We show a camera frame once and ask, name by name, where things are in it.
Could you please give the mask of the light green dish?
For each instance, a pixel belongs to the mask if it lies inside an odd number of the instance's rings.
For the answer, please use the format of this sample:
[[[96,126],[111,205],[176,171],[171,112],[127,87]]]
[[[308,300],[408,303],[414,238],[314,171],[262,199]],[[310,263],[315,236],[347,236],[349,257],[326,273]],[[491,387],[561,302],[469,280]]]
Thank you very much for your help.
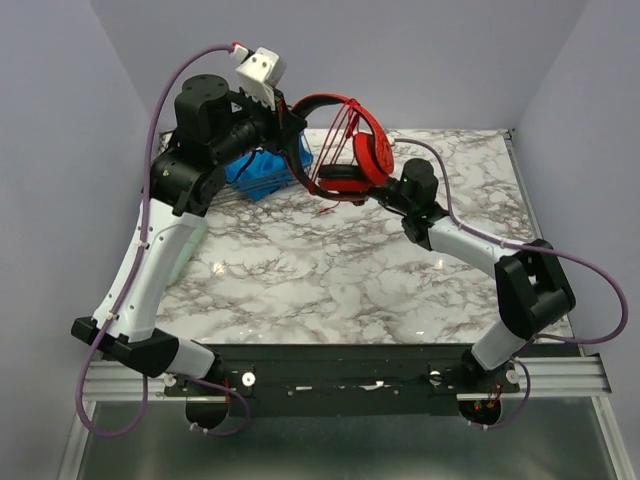
[[[178,258],[169,275],[167,286],[173,285],[180,277],[182,271],[191,260],[194,252],[202,242],[207,231],[208,222],[204,218],[200,218],[198,226],[193,230],[189,239],[184,244]]]

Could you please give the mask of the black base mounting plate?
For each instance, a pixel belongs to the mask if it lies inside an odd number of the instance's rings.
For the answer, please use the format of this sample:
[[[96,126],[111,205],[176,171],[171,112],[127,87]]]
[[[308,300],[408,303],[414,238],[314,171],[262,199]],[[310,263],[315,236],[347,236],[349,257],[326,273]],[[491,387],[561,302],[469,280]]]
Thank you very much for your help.
[[[194,419],[235,417],[455,415],[462,403],[519,392],[507,363],[486,373],[468,366],[467,344],[221,344],[213,380],[241,394],[226,399],[180,380],[166,388],[184,397]]]

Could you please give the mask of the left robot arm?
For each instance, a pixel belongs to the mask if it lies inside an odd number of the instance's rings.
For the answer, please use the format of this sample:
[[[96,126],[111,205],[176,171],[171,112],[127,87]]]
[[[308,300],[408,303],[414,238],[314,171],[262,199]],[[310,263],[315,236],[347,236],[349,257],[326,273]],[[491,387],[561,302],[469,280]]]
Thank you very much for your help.
[[[217,75],[186,80],[174,100],[168,148],[148,164],[134,236],[108,294],[71,334],[148,377],[187,376],[201,395],[222,380],[215,353],[156,326],[161,297],[180,254],[226,183],[225,168],[257,148],[297,146],[304,129],[272,80],[243,80],[237,91]]]

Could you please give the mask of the red black headphones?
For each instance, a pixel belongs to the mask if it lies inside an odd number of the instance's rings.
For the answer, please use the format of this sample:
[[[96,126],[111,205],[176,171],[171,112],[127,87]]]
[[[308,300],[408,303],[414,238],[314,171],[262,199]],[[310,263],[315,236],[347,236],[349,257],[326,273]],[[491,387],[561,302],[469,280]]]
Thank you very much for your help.
[[[310,194],[336,202],[362,202],[370,187],[384,185],[393,173],[391,144],[379,121],[354,98],[313,94],[291,108],[307,121],[314,111],[331,106],[338,111],[313,166],[303,165],[300,142],[282,153],[295,179]]]

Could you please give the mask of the blue cloth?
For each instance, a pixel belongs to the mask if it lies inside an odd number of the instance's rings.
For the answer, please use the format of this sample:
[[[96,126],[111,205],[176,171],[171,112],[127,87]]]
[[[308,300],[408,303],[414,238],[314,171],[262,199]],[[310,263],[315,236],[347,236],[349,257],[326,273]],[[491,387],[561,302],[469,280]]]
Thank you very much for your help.
[[[253,202],[298,183],[282,155],[257,150],[227,165],[225,179],[232,190]]]

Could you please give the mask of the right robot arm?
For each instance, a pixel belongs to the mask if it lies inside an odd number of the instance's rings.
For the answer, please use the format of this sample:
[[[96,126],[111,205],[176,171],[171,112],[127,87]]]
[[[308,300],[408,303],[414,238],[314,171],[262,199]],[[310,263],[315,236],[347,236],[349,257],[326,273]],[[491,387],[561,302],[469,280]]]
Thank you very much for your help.
[[[465,354],[459,370],[462,384],[480,392],[494,383],[496,369],[573,310],[576,298],[548,242],[492,242],[484,232],[472,234],[438,204],[437,189],[432,165],[413,158],[400,178],[370,188],[368,196],[401,216],[412,243],[454,257],[495,281],[499,320]]]

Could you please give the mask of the aluminium frame rail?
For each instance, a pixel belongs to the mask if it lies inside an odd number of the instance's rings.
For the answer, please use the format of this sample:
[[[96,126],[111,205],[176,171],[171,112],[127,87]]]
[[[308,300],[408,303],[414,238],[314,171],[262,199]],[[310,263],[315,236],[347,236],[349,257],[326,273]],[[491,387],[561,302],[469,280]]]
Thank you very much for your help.
[[[612,417],[609,402],[612,388],[598,355],[583,354],[572,345],[541,343],[527,347],[507,363],[515,368],[519,392],[511,393],[503,399],[462,403],[456,416],[478,427],[495,427],[500,423],[497,410],[508,401],[516,401],[520,407],[525,407],[537,399],[572,401],[587,398],[594,405],[615,473],[620,477],[634,477],[634,471]],[[186,417],[191,424],[209,429],[218,426],[225,418],[233,416],[229,412],[223,412],[213,413],[206,418],[191,417],[186,410],[186,398],[170,397],[165,392],[166,388],[176,386],[180,380],[213,389],[223,394],[226,399],[242,398],[237,391],[216,383],[213,379],[189,380],[185,376],[170,373],[144,379],[138,372],[110,357],[103,357],[89,364],[81,384],[80,398],[84,405],[107,401],[137,401],[142,406],[147,406],[153,401],[178,401],[184,404]]]

